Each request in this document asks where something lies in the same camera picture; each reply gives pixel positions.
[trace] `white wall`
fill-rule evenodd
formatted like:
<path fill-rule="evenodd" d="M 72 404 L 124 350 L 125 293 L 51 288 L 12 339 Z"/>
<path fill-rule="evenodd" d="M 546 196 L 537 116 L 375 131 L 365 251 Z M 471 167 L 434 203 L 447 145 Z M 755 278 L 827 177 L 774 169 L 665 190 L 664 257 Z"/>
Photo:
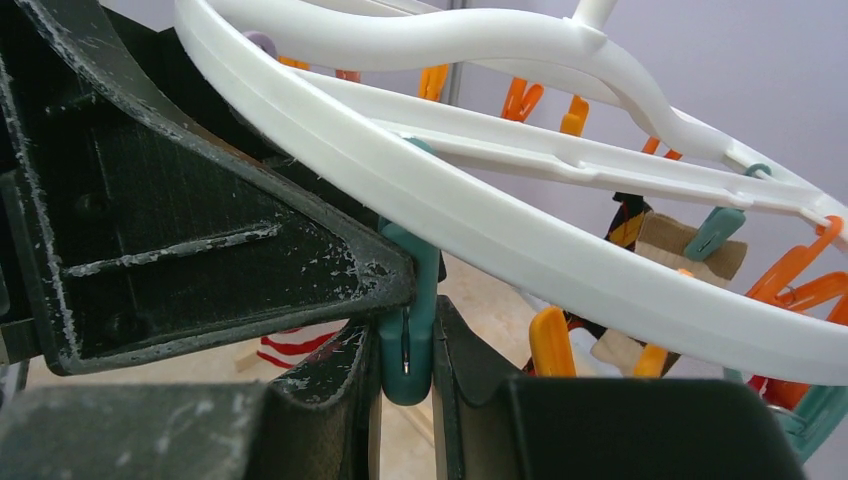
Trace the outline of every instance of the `white wall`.
<path fill-rule="evenodd" d="M 173 0 L 103 0 L 157 29 L 171 24 Z M 434 0 L 444 8 L 447 0 Z M 575 0 L 471 0 L 472 7 L 503 7 L 570 16 Z M 739 138 L 848 203 L 848 2 L 804 0 L 621 1 L 604 30 L 653 73 L 678 108 Z M 414 94 L 419 72 L 365 74 L 366 83 Z M 510 78 L 471 65 L 464 69 L 460 106 L 498 115 Z M 528 123 L 555 129 L 571 96 L 549 91 Z M 621 111 L 593 104 L 585 136 L 632 149 L 646 135 Z M 606 191 L 480 174 L 498 187 L 585 230 L 602 235 L 617 205 Z M 699 225 L 709 208 L 653 200 L 655 208 Z M 731 284 L 746 290 L 788 248 L 813 239 L 800 220 L 749 214 L 736 239 L 748 258 Z M 802 280 L 845 259 L 826 252 Z M 689 363 L 678 374 L 715 373 Z M 814 479 L 845 478 L 843 424 L 808 463 Z"/>

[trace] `purple clothes peg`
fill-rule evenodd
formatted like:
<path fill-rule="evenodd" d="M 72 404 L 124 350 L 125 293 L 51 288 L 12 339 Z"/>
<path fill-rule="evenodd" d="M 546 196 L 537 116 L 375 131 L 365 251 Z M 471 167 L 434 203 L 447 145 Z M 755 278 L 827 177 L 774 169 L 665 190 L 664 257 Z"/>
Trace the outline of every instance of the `purple clothes peg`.
<path fill-rule="evenodd" d="M 262 32 L 244 32 L 244 35 L 248 40 L 256 44 L 257 47 L 261 48 L 263 52 L 271 55 L 271 58 L 277 58 L 277 47 L 274 45 L 274 41 L 271 40 L 271 37 L 265 35 Z"/>

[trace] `yellow clothes peg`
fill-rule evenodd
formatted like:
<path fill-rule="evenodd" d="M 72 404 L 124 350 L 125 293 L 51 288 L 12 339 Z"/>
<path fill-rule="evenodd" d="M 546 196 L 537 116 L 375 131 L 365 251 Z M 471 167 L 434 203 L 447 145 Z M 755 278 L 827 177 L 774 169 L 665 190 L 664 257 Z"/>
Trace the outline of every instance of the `yellow clothes peg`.
<path fill-rule="evenodd" d="M 540 377 L 577 376 L 568 326 L 561 308 L 548 307 L 530 322 L 530 353 L 536 375 Z"/>
<path fill-rule="evenodd" d="M 575 137 L 583 136 L 583 127 L 586 126 L 586 118 L 589 117 L 589 102 L 583 100 L 578 95 L 571 99 L 571 106 L 568 107 L 568 113 L 562 117 L 562 123 L 559 125 L 559 131 Z"/>
<path fill-rule="evenodd" d="M 418 85 L 418 96 L 425 100 L 438 102 L 442 98 L 442 90 L 448 80 L 449 65 L 425 68 L 421 72 L 421 83 Z"/>
<path fill-rule="evenodd" d="M 677 271 L 687 277 L 694 276 L 692 272 L 685 268 L 680 268 Z M 633 376 L 660 378 L 667 358 L 668 350 L 656 345 L 645 345 L 645 349 L 642 350 L 642 356 L 639 357 L 639 362 L 636 363 L 636 367 L 633 369 Z"/>
<path fill-rule="evenodd" d="M 286 65 L 286 66 L 289 66 L 289 67 L 299 68 L 301 70 L 309 70 L 309 64 L 306 63 L 306 62 L 301 62 L 301 61 L 298 61 L 298 60 L 292 60 L 291 58 L 286 58 L 286 57 L 279 57 L 279 58 L 277 58 L 277 60 L 280 63 L 282 63 L 283 65 Z"/>

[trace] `black plastic bracket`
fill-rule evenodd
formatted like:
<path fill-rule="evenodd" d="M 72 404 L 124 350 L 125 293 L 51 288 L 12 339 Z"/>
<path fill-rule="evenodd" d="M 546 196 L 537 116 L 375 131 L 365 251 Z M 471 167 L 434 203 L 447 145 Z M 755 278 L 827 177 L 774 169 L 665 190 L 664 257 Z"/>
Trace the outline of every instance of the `black plastic bracket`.
<path fill-rule="evenodd" d="M 54 372 L 411 301 L 403 251 L 182 112 L 96 0 L 17 5 L 0 7 L 2 194 Z"/>

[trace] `teal clothes peg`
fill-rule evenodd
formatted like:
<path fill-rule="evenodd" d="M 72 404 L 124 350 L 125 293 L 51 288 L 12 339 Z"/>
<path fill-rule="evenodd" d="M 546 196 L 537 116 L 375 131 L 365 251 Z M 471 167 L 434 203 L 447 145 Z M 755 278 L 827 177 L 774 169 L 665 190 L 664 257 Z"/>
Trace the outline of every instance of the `teal clothes peg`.
<path fill-rule="evenodd" d="M 814 385 L 804 394 L 793 413 L 802 419 L 803 427 L 800 432 L 787 432 L 787 436 L 798 452 L 798 459 L 804 463 L 848 413 L 848 387 Z"/>
<path fill-rule="evenodd" d="M 725 380 L 742 383 L 742 374 L 725 368 Z M 770 406 L 786 439 L 806 463 L 848 414 L 848 387 L 813 385 L 794 411 Z"/>
<path fill-rule="evenodd" d="M 417 292 L 408 310 L 395 310 L 379 318 L 383 392 L 397 405 L 416 405 L 427 398 L 433 371 L 439 249 L 393 223 L 383 227 L 381 233 L 412 256 Z"/>
<path fill-rule="evenodd" d="M 768 165 L 757 163 L 748 167 L 746 177 L 763 171 L 771 175 Z M 695 238 L 683 250 L 683 255 L 694 262 L 703 262 L 718 250 L 737 230 L 745 224 L 745 212 L 736 208 L 716 207 L 704 220 Z"/>

